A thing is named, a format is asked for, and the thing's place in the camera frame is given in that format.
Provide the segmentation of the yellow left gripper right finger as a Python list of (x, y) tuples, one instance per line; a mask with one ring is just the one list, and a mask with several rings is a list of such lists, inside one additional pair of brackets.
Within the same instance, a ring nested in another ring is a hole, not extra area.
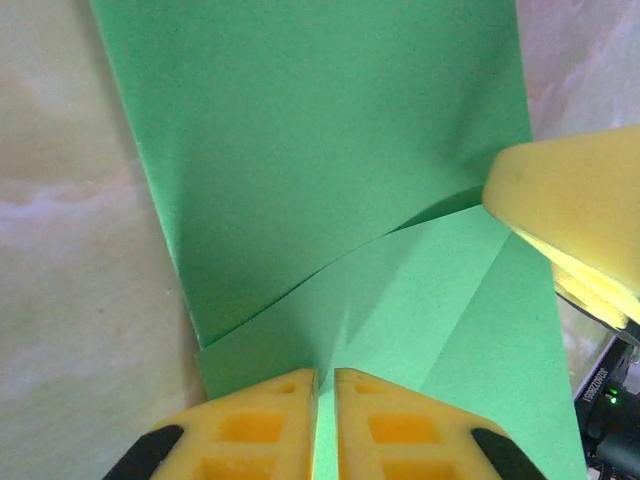
[(341, 479), (541, 479), (493, 421), (352, 368), (334, 371)]

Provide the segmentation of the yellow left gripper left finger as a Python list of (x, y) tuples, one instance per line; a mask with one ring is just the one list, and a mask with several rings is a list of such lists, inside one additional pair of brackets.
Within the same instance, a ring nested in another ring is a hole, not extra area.
[(158, 422), (105, 477), (310, 479), (317, 410), (317, 371), (294, 370)]

